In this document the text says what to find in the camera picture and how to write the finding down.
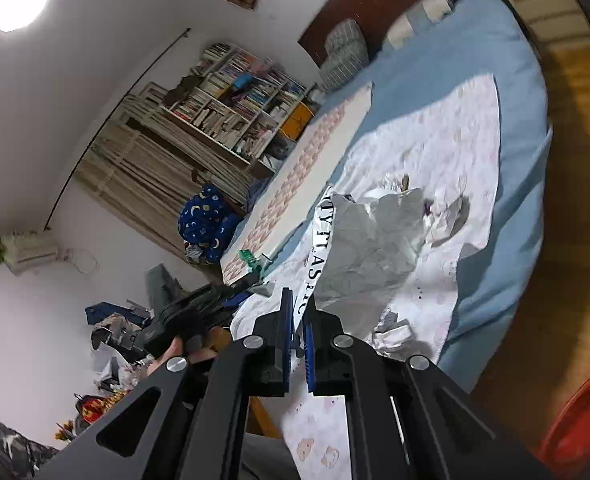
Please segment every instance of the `ceiling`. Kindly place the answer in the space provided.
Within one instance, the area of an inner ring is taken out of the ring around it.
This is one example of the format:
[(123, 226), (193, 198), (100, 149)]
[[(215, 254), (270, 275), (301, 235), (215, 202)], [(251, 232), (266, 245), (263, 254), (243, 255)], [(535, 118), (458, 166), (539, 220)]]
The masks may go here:
[(0, 231), (39, 228), (76, 142), (146, 54), (185, 25), (179, 0), (48, 0), (0, 32)]

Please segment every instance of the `wooden floor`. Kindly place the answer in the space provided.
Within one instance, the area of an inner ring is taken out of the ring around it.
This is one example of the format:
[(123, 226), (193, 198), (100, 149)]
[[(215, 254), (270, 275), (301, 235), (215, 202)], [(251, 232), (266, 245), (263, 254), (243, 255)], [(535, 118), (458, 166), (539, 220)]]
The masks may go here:
[(542, 61), (553, 141), (544, 246), (475, 401), (536, 449), (590, 377), (590, 48)]

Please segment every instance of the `pillow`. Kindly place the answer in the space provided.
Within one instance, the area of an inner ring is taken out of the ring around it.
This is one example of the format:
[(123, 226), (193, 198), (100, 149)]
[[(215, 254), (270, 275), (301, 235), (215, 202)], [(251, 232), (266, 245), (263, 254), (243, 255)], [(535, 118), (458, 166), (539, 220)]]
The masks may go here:
[(319, 68), (319, 85), (334, 92), (353, 79), (369, 63), (366, 41), (355, 20), (344, 20), (326, 37), (328, 57)]
[(453, 3), (450, 0), (419, 0), (389, 27), (382, 50), (400, 48), (409, 38), (435, 26), (451, 10)]

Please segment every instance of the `air conditioner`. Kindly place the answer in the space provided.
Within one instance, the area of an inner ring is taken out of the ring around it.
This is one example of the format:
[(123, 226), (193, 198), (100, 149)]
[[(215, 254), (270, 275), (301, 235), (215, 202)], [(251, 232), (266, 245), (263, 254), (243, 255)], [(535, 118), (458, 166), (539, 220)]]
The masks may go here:
[(15, 276), (57, 260), (57, 244), (48, 231), (3, 235), (2, 243), (6, 247), (4, 263)]

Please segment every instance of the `curtain rod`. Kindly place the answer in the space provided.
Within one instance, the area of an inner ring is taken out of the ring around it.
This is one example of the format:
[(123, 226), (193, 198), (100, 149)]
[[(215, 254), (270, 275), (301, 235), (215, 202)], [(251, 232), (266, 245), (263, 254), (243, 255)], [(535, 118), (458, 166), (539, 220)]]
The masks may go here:
[(121, 97), (121, 99), (117, 102), (117, 104), (115, 105), (115, 107), (111, 110), (111, 112), (106, 116), (106, 118), (104, 119), (104, 122), (102, 123), (102, 125), (99, 127), (99, 129), (95, 132), (94, 136), (92, 136), (92, 139), (90, 140), (90, 142), (88, 143), (88, 145), (86, 146), (86, 148), (84, 149), (84, 152), (82, 153), (82, 155), (79, 157), (79, 159), (77, 159), (77, 162), (75, 164), (75, 167), (73, 168), (73, 171), (70, 172), (70, 175), (68, 176), (68, 178), (66, 179), (66, 182), (64, 183), (63, 187), (61, 188), (61, 191), (59, 192), (59, 195), (57, 195), (57, 200), (55, 201), (55, 204), (53, 205), (53, 208), (50, 210), (50, 214), (48, 215), (48, 219), (46, 220), (46, 223), (44, 224), (44, 231), (48, 229), (48, 224), (50, 223), (50, 220), (53, 217), (53, 214), (55, 213), (55, 209), (57, 209), (57, 205), (59, 205), (59, 201), (61, 200), (62, 195), (64, 194), (66, 187), (68, 186), (68, 184), (70, 183), (70, 180), (73, 178), (73, 175), (75, 174), (75, 171), (77, 170), (77, 167), (79, 166), (79, 164), (81, 163), (82, 159), (84, 158), (84, 156), (86, 156), (86, 153), (88, 153), (88, 150), (90, 149), (90, 147), (92, 146), (92, 143), (94, 142), (94, 140), (97, 138), (97, 136), (100, 134), (100, 132), (102, 131), (102, 128), (106, 125), (106, 123), (108, 122), (108, 120), (110, 119), (110, 117), (115, 113), (115, 110), (117, 110), (117, 108), (121, 105), (121, 102), (124, 101), (124, 98), (130, 94), (130, 92), (135, 88), (135, 86), (137, 85), (137, 83), (139, 83), (142, 78), (149, 72), (149, 70), (151, 68), (153, 68), (153, 65), (159, 61), (161, 59), (161, 57), (168, 52), (174, 45), (175, 43), (177, 43), (179, 40), (181, 40), (182, 38), (186, 38), (188, 33), (191, 31), (191, 28), (188, 27), (186, 28), (186, 30), (184, 30), (177, 38), (176, 40), (174, 40), (170, 45), (168, 45), (166, 47), (166, 49), (155, 58), (155, 60), (149, 65), (149, 67), (144, 70), (144, 72), (142, 73), (141, 76), (139, 76), (137, 78), (137, 80), (130, 86), (130, 88), (128, 89), (128, 91)]

